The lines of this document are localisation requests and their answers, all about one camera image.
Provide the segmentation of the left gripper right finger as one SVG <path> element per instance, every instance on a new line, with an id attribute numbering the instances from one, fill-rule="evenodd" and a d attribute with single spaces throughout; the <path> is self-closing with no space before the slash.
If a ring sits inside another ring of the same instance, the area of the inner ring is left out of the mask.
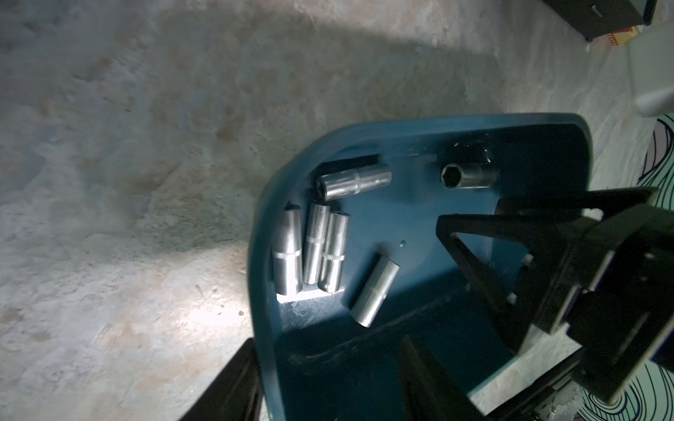
<path id="1" fill-rule="evenodd" d="M 402 339 L 399 378 L 406 420 L 487 419 L 418 340 Z"/>

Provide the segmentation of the teal plastic storage tray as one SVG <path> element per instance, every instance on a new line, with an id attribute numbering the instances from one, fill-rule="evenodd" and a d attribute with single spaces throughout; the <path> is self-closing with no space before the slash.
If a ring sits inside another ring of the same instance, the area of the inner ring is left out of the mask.
<path id="1" fill-rule="evenodd" d="M 576 114 L 500 114 L 361 123 L 316 140 L 272 175 L 249 240 L 250 310 L 274 420 L 401 420 L 400 344 L 419 340 L 462 391 L 512 361 L 477 294 L 435 234 L 446 214 L 492 214 L 506 196 L 584 191 L 593 142 Z M 383 162 L 392 181 L 335 204 L 350 216 L 335 294 L 277 298 L 271 235 L 287 205 L 307 212 L 320 175 Z M 491 163 L 488 189 L 446 189 L 450 163 Z M 350 315 L 379 256 L 400 266 L 370 328 Z"/>

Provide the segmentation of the silver socket two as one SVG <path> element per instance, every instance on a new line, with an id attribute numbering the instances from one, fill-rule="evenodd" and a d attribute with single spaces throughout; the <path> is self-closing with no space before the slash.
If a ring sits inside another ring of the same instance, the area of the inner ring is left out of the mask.
<path id="1" fill-rule="evenodd" d="M 312 203 L 304 245 L 304 284 L 315 285 L 319 280 L 322 254 L 326 243 L 330 207 L 320 203 Z"/>

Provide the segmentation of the silver socket three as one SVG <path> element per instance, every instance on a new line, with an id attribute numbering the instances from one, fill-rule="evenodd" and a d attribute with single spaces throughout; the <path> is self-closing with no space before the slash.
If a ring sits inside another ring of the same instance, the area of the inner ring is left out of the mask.
<path id="1" fill-rule="evenodd" d="M 350 216 L 344 212 L 331 212 L 322 253 L 319 288 L 333 294 L 340 289 L 343 264 L 346 256 Z"/>

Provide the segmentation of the silver socket horizontal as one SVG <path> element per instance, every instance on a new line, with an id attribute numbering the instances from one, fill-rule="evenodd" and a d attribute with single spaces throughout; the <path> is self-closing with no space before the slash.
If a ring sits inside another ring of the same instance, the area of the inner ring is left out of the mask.
<path id="1" fill-rule="evenodd" d="M 391 168 L 379 163 L 321 175 L 317 179 L 316 187 L 319 198 L 330 202 L 388 186 L 391 181 Z"/>

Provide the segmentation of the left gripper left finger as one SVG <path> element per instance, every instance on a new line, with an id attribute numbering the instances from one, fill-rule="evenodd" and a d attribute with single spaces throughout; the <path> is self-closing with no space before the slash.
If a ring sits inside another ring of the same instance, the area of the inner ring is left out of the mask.
<path id="1" fill-rule="evenodd" d="M 255 342 L 248 338 L 180 421 L 259 420 L 262 401 Z"/>

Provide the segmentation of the silver socket one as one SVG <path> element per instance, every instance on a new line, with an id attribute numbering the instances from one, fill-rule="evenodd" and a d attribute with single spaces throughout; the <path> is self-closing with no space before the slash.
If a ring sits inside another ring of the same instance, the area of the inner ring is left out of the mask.
<path id="1" fill-rule="evenodd" d="M 294 296 L 302 290 L 302 246 L 301 210 L 288 205 L 277 220 L 271 242 L 277 294 Z"/>

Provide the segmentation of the silver hex socket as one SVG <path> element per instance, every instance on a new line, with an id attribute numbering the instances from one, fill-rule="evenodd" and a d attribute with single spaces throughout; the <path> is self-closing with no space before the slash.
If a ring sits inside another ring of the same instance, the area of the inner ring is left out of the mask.
<path id="1" fill-rule="evenodd" d="M 491 163 L 450 163 L 440 176 L 446 189 L 488 189 L 499 178 L 500 172 Z"/>

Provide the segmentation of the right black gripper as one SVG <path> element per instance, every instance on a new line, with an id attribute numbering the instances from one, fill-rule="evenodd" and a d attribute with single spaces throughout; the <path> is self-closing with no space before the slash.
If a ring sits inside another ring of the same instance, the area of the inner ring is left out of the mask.
<path id="1" fill-rule="evenodd" d="M 577 380 L 612 402 L 646 361 L 673 366 L 673 213 L 657 197 L 655 187 L 512 196 L 493 215 L 439 217 L 436 235 L 508 347 L 525 354 L 565 330 L 583 349 Z M 462 233 L 526 247 L 513 291 Z"/>

